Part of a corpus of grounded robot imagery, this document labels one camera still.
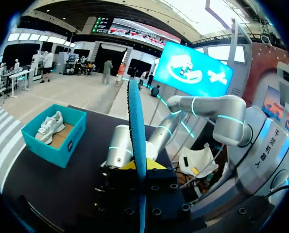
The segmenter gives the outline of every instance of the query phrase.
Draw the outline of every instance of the concrete floor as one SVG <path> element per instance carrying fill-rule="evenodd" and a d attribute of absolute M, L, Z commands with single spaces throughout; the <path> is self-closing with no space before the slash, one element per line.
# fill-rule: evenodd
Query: concrete floor
<path fill-rule="evenodd" d="M 113 117 L 128 119 L 127 82 L 122 81 L 119 87 L 115 87 L 115 77 L 111 77 L 110 85 L 105 86 L 102 85 L 101 78 L 102 75 L 98 73 L 95 76 L 66 76 L 54 73 L 50 82 L 34 81 L 29 91 L 22 91 L 19 88 L 15 92 L 16 99 L 0 97 L 0 106 L 24 124 L 52 104 L 62 106 L 70 104 Z M 145 87 L 142 88 L 140 94 L 144 121 L 149 125 L 159 99 L 152 97 L 150 90 Z M 169 113 L 168 108 L 160 102 L 152 125 L 159 125 Z M 166 147 L 171 158 L 178 152 L 187 135 L 186 130 L 180 124 L 174 140 Z"/>

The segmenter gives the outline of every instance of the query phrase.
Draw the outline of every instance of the monitor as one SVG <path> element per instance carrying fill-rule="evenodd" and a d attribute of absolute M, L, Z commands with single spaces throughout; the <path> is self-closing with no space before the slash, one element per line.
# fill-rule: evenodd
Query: monitor
<path fill-rule="evenodd" d="M 167 42 L 154 80 L 191 96 L 219 97 L 227 93 L 233 70 L 195 49 Z"/>

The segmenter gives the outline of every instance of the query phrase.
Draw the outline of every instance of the white striped floor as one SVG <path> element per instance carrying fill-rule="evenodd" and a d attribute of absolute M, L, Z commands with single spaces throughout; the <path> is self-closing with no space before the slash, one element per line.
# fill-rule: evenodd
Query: white striped floor
<path fill-rule="evenodd" d="M 16 158 L 25 147 L 23 123 L 0 108 L 0 192 Z"/>

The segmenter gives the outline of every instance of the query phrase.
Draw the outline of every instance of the red wall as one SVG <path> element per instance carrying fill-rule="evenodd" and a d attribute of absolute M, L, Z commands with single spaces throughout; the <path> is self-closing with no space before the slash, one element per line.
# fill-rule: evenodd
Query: red wall
<path fill-rule="evenodd" d="M 276 69 L 279 61 L 289 64 L 289 54 L 287 51 L 275 46 L 270 47 L 262 43 L 253 43 L 250 73 L 245 91 L 242 95 L 247 107 L 250 107 L 254 100 L 262 74 L 269 70 Z"/>

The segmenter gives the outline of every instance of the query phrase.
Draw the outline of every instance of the cardboard insert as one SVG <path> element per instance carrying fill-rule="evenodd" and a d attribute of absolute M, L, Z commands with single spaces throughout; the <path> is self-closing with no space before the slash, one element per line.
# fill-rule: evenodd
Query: cardboard insert
<path fill-rule="evenodd" d="M 63 123 L 63 124 L 65 125 L 65 128 L 62 131 L 55 133 L 52 136 L 52 143 L 50 143 L 50 146 L 53 148 L 59 149 L 62 143 L 64 142 L 64 140 L 66 139 L 66 137 L 68 136 L 68 134 L 74 128 L 73 125 L 69 125 L 66 123 Z"/>

